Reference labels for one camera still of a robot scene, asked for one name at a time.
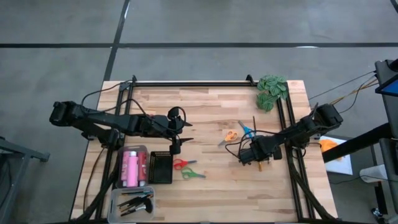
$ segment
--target gray floor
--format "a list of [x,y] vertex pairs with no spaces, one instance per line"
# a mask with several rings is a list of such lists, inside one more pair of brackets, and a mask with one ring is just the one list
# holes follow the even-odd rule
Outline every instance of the gray floor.
[[[0,1],[0,43],[112,42],[123,0]],[[393,42],[398,14],[388,0],[132,0],[121,42]],[[247,74],[305,81],[309,96],[397,58],[395,48],[119,49],[111,80],[242,80]],[[27,223],[69,217],[87,142],[48,119],[54,101],[81,98],[101,87],[110,49],[0,49],[0,135],[38,151],[48,163],[30,165],[14,219]],[[311,101],[328,103],[367,78]],[[87,100],[95,107],[98,96]],[[347,108],[353,98],[339,103]],[[382,99],[367,89],[332,134],[354,137],[387,121]],[[354,156],[355,171],[367,154]],[[333,180],[347,177],[333,177]],[[332,186],[344,220],[374,222],[369,185]],[[350,197],[350,204],[343,199]]]

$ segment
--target blue-handled scissors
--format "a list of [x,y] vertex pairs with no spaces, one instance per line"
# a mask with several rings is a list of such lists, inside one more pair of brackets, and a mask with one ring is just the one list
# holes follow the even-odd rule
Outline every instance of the blue-handled scissors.
[[191,179],[192,177],[206,178],[205,175],[197,174],[197,173],[195,173],[195,172],[194,172],[191,168],[189,168],[189,167],[184,167],[184,168],[181,170],[181,174],[182,174],[182,178],[184,178],[185,180]]
[[253,130],[251,130],[250,128],[246,127],[246,126],[242,123],[242,121],[238,121],[238,123],[242,126],[243,131],[244,131],[244,135],[248,135],[250,138],[253,138],[253,135],[251,134],[251,131],[253,131]]

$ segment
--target blue panel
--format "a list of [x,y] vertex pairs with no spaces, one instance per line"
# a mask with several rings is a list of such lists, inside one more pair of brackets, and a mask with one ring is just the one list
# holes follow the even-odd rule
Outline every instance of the blue panel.
[[390,85],[384,87],[381,91],[398,94],[398,80],[393,81]]

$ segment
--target green leaves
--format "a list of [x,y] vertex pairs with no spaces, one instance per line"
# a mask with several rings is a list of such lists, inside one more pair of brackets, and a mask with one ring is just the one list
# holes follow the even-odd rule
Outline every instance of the green leaves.
[[283,91],[282,93],[280,93],[280,97],[284,100],[286,100],[287,98],[287,91]]
[[264,104],[264,110],[265,110],[266,112],[272,110],[273,108],[274,108],[274,103],[266,102],[266,103]]
[[259,83],[257,83],[257,89],[260,91],[266,90],[266,81],[260,80]]
[[286,82],[286,78],[285,77],[276,77],[276,80],[280,83],[285,83]]
[[257,95],[257,107],[266,112],[274,108],[274,103],[279,99],[287,98],[286,79],[284,77],[276,77],[266,75],[262,77],[257,84],[257,89],[261,92]]
[[286,86],[283,84],[276,84],[276,86],[281,90],[281,91],[286,91]]
[[280,89],[279,89],[277,86],[271,86],[271,87],[269,88],[269,93],[270,93],[272,96],[277,96],[277,95],[280,93]]

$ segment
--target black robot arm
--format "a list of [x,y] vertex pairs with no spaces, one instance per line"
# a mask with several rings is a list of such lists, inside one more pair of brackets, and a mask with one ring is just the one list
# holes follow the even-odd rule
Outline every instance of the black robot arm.
[[[183,142],[192,138],[179,139],[184,122],[178,115],[178,108],[172,108],[168,116],[147,114],[115,115],[85,108],[72,101],[55,102],[50,116],[50,122],[56,126],[72,126],[82,132],[82,136],[92,140],[98,138],[104,147],[119,144],[122,134],[145,138],[166,138],[172,142],[171,154],[179,154]],[[113,129],[103,129],[97,124]]]
[[250,148],[239,150],[239,160],[243,165],[251,161],[268,160],[285,142],[289,142],[293,147],[303,148],[310,142],[311,136],[323,135],[336,129],[341,122],[343,118],[333,105],[325,104],[319,107],[316,105],[308,116],[287,129],[273,136],[254,136]]

